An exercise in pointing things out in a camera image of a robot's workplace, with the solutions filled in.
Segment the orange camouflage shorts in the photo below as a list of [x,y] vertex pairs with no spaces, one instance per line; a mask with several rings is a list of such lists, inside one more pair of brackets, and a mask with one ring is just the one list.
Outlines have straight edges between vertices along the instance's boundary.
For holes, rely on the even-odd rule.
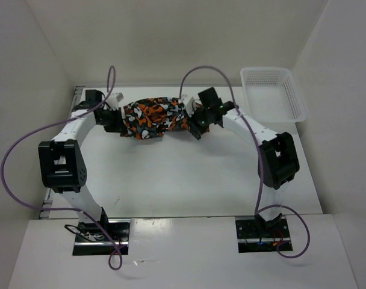
[[162,137],[166,132],[189,131],[189,116],[178,98],[146,98],[122,108],[122,137],[138,140]]

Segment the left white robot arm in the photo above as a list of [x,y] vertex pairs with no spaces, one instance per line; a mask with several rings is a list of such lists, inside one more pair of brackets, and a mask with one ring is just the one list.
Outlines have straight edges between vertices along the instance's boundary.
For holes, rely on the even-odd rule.
[[68,201],[79,217],[79,238],[86,241],[108,241],[111,226],[105,210],[89,192],[87,168],[81,145],[96,126],[118,128],[122,119],[119,102],[122,93],[109,98],[100,90],[86,90],[85,99],[76,104],[64,128],[51,140],[39,144],[42,182],[46,188]]

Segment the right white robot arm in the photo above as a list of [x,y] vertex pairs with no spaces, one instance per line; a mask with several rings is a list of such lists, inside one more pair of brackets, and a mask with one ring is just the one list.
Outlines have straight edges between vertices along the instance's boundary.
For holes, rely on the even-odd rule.
[[258,197],[254,209],[255,232],[269,236],[277,227],[288,184],[300,169],[291,134],[278,133],[244,114],[235,101],[223,102],[215,88],[185,101],[188,123],[194,137],[200,139],[211,124],[233,132],[254,146],[258,154]]

